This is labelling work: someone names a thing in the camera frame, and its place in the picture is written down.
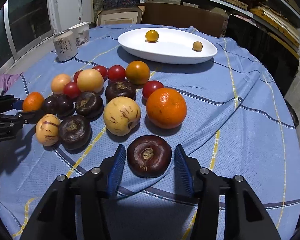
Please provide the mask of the orange tomato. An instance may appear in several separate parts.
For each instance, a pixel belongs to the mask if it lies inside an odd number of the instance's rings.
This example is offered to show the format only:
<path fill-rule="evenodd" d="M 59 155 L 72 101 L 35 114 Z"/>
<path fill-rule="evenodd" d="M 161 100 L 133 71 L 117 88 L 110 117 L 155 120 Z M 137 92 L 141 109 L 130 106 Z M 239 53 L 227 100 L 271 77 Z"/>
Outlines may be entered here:
<path fill-rule="evenodd" d="M 149 80 L 149 67 L 142 61 L 132 61 L 126 68 L 126 77 L 135 85 L 143 85 Z"/>

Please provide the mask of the brown cardboard board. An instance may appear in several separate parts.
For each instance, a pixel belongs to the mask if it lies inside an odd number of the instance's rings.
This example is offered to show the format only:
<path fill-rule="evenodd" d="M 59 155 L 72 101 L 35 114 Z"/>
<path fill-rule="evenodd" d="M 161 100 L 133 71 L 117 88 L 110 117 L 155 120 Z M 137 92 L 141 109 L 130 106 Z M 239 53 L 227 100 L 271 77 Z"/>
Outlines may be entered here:
<path fill-rule="evenodd" d="M 228 18 L 215 12 L 183 5 L 146 3 L 142 23 L 177 28 L 195 27 L 202 33 L 220 37 L 225 34 Z"/>

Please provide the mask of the red cherry tomato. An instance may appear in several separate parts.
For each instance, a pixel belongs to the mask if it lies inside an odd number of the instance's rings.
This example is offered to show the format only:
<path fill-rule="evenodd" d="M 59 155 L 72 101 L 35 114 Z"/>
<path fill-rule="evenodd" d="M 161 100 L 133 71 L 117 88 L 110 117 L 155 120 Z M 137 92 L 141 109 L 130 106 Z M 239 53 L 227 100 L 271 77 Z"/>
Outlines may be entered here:
<path fill-rule="evenodd" d="M 106 67 L 102 65 L 97 65 L 94 66 L 93 69 L 97 70 L 102 75 L 103 80 L 106 81 L 106 79 L 108 78 L 108 70 Z"/>
<path fill-rule="evenodd" d="M 80 95 L 77 83 L 69 82 L 64 86 L 63 94 L 67 95 L 70 99 L 76 99 Z"/>
<path fill-rule="evenodd" d="M 81 72 L 82 72 L 82 71 L 79 70 L 79 71 L 77 71 L 77 72 L 74 74 L 74 82 L 77 82 L 78 76 L 79 76 L 79 74 L 80 74 Z"/>
<path fill-rule="evenodd" d="M 111 82 L 121 82 L 126 79 L 126 70 L 121 65 L 113 65 L 108 70 L 108 79 Z"/>
<path fill-rule="evenodd" d="M 164 85 L 159 81 L 148 81 L 144 84 L 142 89 L 142 96 L 145 100 L 149 98 L 149 96 L 156 91 L 157 89 L 164 88 Z"/>

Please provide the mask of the white beverage can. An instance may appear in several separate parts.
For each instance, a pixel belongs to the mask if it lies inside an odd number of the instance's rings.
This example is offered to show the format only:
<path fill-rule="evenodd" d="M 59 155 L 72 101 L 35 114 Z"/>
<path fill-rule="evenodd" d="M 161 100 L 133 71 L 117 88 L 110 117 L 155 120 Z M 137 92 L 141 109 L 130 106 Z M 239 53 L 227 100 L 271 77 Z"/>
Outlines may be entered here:
<path fill-rule="evenodd" d="M 54 34 L 53 44 L 55 46 L 59 62 L 68 61 L 74 58 L 78 53 L 76 39 L 70 29 Z"/>

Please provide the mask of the dark purple plum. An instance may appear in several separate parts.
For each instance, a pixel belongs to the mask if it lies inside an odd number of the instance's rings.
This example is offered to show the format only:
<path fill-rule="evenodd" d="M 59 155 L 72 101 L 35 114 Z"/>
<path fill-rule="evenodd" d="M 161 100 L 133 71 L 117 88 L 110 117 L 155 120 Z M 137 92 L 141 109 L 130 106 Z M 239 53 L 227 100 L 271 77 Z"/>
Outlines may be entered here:
<path fill-rule="evenodd" d="M 73 115 L 75 112 L 75 107 L 73 101 L 70 97 L 65 94 L 61 94 L 57 97 L 57 116 L 60 119 L 64 119 L 68 116 Z"/>
<path fill-rule="evenodd" d="M 56 115 L 57 114 L 57 109 L 58 109 L 58 101 L 57 98 L 53 95 L 48 96 L 42 105 L 42 110 L 46 113 L 46 114 L 53 114 Z"/>

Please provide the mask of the small yellow tomato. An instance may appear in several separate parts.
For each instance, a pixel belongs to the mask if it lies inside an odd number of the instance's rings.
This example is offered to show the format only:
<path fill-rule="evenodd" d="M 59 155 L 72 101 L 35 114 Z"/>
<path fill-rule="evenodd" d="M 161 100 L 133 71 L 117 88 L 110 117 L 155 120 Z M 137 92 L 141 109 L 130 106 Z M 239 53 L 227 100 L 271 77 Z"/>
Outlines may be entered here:
<path fill-rule="evenodd" d="M 159 34 L 155 30 L 149 30 L 147 31 L 145 38 L 147 42 L 157 42 L 159 39 Z"/>

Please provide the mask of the pale orange round fruit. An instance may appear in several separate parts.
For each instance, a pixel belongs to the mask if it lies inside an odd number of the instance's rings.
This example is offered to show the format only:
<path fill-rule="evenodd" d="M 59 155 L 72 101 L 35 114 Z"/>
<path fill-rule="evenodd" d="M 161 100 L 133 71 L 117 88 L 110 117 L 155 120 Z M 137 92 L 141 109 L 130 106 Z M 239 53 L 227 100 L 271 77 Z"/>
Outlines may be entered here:
<path fill-rule="evenodd" d="M 53 94 L 63 94 L 65 85 L 71 82 L 71 77 L 68 74 L 56 75 L 51 82 L 51 90 Z"/>

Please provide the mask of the pink cloth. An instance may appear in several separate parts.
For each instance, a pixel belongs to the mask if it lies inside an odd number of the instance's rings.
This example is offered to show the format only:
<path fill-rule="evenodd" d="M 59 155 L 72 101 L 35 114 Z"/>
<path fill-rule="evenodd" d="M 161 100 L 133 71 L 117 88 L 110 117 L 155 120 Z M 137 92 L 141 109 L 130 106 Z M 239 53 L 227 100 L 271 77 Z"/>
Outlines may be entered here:
<path fill-rule="evenodd" d="M 3 96 L 21 76 L 22 74 L 2 74 L 0 76 L 0 96 Z"/>

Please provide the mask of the pale yellow round fruit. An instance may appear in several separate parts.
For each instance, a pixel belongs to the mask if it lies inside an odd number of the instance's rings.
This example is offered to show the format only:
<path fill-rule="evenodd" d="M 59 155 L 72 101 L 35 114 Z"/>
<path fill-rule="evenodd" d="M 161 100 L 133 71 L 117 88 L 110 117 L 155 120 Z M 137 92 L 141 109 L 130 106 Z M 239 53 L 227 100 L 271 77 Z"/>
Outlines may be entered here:
<path fill-rule="evenodd" d="M 95 69 L 83 70 L 77 78 L 77 86 L 81 92 L 93 91 L 99 93 L 103 89 L 103 84 L 103 76 Z"/>

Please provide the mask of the white oval plate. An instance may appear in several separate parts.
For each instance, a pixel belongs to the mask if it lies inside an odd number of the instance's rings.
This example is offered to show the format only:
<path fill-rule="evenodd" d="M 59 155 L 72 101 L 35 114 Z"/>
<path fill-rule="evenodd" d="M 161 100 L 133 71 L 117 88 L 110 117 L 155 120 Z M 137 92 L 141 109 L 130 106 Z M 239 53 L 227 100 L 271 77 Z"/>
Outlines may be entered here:
<path fill-rule="evenodd" d="M 157 42 L 147 42 L 147 31 L 159 34 Z M 171 28 L 140 28 L 122 33 L 117 38 L 128 53 L 141 59 L 168 64 L 198 64 L 213 58 L 218 50 L 214 44 L 198 35 Z M 194 51 L 193 43 L 202 43 L 202 51 Z"/>

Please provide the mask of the dark water chestnut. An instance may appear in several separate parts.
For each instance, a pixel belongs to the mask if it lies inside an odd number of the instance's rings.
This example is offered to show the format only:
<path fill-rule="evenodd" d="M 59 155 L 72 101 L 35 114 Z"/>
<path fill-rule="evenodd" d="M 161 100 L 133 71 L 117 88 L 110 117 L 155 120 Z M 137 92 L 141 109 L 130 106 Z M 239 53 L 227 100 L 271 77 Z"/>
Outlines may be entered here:
<path fill-rule="evenodd" d="M 66 117 L 59 125 L 58 135 L 63 147 L 70 151 L 82 148 L 90 140 L 91 125 L 82 115 Z"/>
<path fill-rule="evenodd" d="M 102 98 L 95 92 L 82 92 L 75 102 L 75 111 L 87 119 L 95 119 L 103 113 L 104 104 Z"/>
<path fill-rule="evenodd" d="M 129 81 L 110 83 L 106 87 L 106 100 L 109 102 L 119 96 L 124 96 L 135 100 L 136 87 Z"/>
<path fill-rule="evenodd" d="M 128 166 L 137 177 L 157 178 L 169 167 L 172 150 L 161 137 L 143 135 L 128 146 L 126 155 Z"/>

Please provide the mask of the white paper cup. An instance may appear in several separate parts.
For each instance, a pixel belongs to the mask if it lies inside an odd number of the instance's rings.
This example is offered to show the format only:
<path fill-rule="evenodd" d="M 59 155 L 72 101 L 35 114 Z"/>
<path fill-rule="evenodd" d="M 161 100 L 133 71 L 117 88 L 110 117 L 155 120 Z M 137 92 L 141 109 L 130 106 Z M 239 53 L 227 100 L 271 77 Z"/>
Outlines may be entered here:
<path fill-rule="evenodd" d="M 70 27 L 76 40 L 76 46 L 79 48 L 81 45 L 89 42 L 89 22 L 83 22 Z"/>

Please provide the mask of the yellow striped pepino melon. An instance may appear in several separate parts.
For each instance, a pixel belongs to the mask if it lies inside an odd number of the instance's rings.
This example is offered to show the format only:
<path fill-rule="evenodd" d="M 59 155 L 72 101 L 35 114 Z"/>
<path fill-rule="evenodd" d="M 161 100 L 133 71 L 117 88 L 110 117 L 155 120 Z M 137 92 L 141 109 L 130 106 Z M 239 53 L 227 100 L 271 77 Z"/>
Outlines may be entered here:
<path fill-rule="evenodd" d="M 43 146 L 52 146 L 59 140 L 61 122 L 53 114 L 44 115 L 36 124 L 36 138 Z"/>

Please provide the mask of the small orange mandarin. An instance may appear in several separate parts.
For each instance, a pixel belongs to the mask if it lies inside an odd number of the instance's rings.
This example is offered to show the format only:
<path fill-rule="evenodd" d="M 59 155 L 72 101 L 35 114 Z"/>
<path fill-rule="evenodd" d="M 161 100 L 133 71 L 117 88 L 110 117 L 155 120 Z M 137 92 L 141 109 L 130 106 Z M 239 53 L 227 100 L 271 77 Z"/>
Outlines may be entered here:
<path fill-rule="evenodd" d="M 187 105 L 183 96 L 175 89 L 160 88 L 146 101 L 149 120 L 162 129 L 179 127 L 186 118 Z"/>

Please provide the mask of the large orange mandarin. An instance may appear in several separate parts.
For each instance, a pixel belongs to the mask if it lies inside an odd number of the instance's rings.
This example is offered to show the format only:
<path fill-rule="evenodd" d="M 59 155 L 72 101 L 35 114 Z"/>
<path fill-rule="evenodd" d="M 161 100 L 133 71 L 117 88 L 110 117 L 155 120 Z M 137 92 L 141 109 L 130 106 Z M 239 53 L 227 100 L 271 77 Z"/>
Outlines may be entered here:
<path fill-rule="evenodd" d="M 23 111 L 31 112 L 41 109 L 44 100 L 44 97 L 39 92 L 30 93 L 23 101 Z"/>

